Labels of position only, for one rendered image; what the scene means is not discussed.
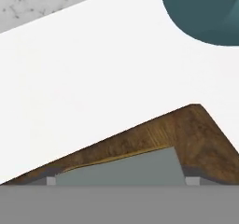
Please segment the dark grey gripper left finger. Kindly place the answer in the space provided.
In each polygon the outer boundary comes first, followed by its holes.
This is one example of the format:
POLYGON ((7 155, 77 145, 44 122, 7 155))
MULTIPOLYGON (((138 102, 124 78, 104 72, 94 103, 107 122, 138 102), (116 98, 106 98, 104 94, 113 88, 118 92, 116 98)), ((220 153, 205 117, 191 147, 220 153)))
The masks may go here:
POLYGON ((62 172, 61 168, 54 168, 45 171, 44 173, 40 174, 38 177, 35 177, 31 182, 30 185, 37 185, 37 186, 55 186, 56 185, 56 175, 62 172))

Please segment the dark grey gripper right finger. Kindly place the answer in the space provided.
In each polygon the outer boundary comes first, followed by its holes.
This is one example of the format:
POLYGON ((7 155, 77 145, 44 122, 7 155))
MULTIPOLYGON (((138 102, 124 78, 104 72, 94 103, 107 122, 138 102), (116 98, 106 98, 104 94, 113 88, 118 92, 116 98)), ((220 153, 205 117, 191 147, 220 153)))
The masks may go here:
POLYGON ((229 185, 229 182, 207 175, 197 167, 183 166, 182 171, 188 186, 229 185))

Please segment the teal bowl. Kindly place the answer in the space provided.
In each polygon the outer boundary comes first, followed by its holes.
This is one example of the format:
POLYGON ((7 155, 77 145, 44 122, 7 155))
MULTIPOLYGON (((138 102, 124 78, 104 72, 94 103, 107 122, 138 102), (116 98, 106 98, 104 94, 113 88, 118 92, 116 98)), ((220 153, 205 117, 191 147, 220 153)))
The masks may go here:
POLYGON ((205 43, 239 46, 239 0, 162 0, 175 25, 205 43))

